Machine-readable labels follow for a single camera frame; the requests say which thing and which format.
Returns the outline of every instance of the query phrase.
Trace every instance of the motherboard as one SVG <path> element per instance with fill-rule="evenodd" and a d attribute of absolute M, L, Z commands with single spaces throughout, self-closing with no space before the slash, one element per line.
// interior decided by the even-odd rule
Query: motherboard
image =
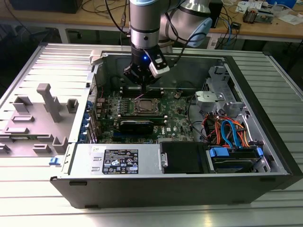
<path fill-rule="evenodd" d="M 98 143 L 155 144 L 163 141 L 193 141 L 187 120 L 188 96 L 180 91 L 145 96 L 113 91 L 98 99 Z"/>

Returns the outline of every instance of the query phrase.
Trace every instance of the power supply label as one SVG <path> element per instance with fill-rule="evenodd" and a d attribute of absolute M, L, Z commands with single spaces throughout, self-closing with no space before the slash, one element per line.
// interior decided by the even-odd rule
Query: power supply label
<path fill-rule="evenodd" d="M 138 174 L 138 150 L 105 150 L 104 174 Z"/>

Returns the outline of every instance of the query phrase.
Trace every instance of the electronic equipment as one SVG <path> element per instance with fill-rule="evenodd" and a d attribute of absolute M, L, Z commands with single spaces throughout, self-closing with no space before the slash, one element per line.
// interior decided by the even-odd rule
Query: electronic equipment
<path fill-rule="evenodd" d="M 72 206 L 250 203 L 302 178 L 224 51 L 188 54 L 141 94 L 117 74 L 132 59 L 123 48 L 92 52 L 62 171 L 50 180 Z"/>
<path fill-rule="evenodd" d="M 243 15 L 243 22 L 253 24 L 258 14 L 257 8 L 247 8 Z"/>
<path fill-rule="evenodd" d="M 9 0 L 15 10 L 76 13 L 83 0 Z"/>
<path fill-rule="evenodd" d="M 271 13 L 269 10 L 259 9 L 257 16 L 255 18 L 255 22 L 271 24 L 272 21 L 274 20 L 274 17 L 275 17 L 274 14 Z"/>
<path fill-rule="evenodd" d="M 217 27 L 219 16 L 223 7 L 222 0 L 210 0 L 209 9 L 210 9 L 210 18 L 213 20 L 212 28 Z"/>
<path fill-rule="evenodd" d="M 297 1 L 296 0 L 267 0 L 267 2 L 270 5 L 274 5 L 274 3 L 276 2 L 277 4 L 285 5 L 289 8 L 292 8 L 292 7 L 294 7 L 294 5 Z"/>

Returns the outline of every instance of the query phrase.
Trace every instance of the blue cable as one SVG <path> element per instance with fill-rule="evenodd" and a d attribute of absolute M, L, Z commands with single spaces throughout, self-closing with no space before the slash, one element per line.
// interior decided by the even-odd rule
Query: blue cable
<path fill-rule="evenodd" d="M 232 135 L 233 135 L 233 140 L 235 142 L 235 145 L 236 147 L 239 147 L 239 148 L 242 148 L 241 144 L 240 144 L 240 141 L 238 140 L 238 137 L 237 137 L 237 130 L 236 130 L 236 127 L 235 125 L 232 123 L 231 120 L 225 120 L 224 122 L 222 122 L 221 124 L 221 134 L 222 134 L 222 138 L 223 140 L 225 140 L 225 142 L 229 145 L 230 148 L 232 148 L 232 143 L 226 138 L 225 136 L 225 130 L 224 130 L 224 126 L 225 124 L 230 124 L 231 127 L 232 127 Z"/>
<path fill-rule="evenodd" d="M 228 41 L 227 41 L 227 45 L 226 46 L 229 46 L 231 44 L 232 28 L 231 28 L 230 23 L 226 19 L 223 19 L 223 18 L 220 18 L 220 19 L 224 20 L 228 24 L 229 36 L 228 36 Z"/>

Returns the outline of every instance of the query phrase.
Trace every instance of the circuit board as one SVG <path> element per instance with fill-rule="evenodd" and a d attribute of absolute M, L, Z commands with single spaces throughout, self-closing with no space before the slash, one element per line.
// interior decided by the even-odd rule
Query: circuit board
<path fill-rule="evenodd" d="M 98 142 L 114 144 L 155 144 L 160 143 L 161 141 L 193 141 L 192 129 L 189 127 L 189 122 L 186 117 L 187 99 L 182 96 L 175 98 L 175 94 L 176 92 L 174 91 L 168 91 L 162 98 L 158 99 L 122 98 L 118 92 L 113 92 L 112 94 L 105 96 L 102 109 L 98 114 L 98 120 L 100 121 L 102 130 L 102 135 Z M 162 121 L 162 123 L 156 123 L 153 127 L 152 134 L 149 135 L 117 136 L 120 131 L 116 126 L 121 117 L 121 113 L 124 111 L 126 117 L 139 113 L 140 108 L 138 104 L 141 104 L 142 114 L 140 117 L 142 119 L 144 119 L 144 114 L 146 114 L 146 112 L 152 112 L 157 117 L 161 114 L 164 116 L 162 119 L 154 118 L 155 121 Z M 150 109 L 150 106 L 155 106 L 155 104 L 157 108 Z"/>

